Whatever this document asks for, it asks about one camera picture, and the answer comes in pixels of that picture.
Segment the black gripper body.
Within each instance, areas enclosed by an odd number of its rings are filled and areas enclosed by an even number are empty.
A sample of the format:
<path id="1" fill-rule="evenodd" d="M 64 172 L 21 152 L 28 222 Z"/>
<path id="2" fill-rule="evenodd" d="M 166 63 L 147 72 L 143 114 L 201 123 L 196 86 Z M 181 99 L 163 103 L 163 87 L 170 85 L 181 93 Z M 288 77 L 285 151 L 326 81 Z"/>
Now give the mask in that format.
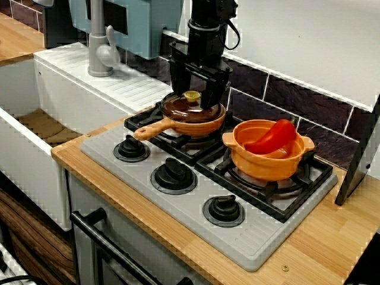
<path id="1" fill-rule="evenodd" d="M 188 43 L 172 42 L 171 57 L 185 63 L 192 77 L 206 81 L 210 77 L 231 74 L 232 69 L 222 60 L 226 47 L 226 34 L 231 21 L 202 26 L 194 20 L 188 21 Z"/>

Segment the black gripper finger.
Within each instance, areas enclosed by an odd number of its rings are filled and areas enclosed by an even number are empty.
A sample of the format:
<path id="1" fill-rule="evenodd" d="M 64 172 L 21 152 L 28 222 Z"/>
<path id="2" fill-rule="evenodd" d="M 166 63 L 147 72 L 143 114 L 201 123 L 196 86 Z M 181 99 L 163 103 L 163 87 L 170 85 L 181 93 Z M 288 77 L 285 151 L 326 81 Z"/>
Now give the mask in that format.
<path id="1" fill-rule="evenodd" d="M 190 90 L 192 74 L 186 69 L 185 63 L 171 57 L 170 78 L 172 89 L 176 95 L 181 95 Z"/>
<path id="2" fill-rule="evenodd" d="M 223 93 L 229 88 L 230 74 L 210 77 L 206 80 L 205 90 L 201 92 L 201 108 L 210 109 L 220 103 Z"/>

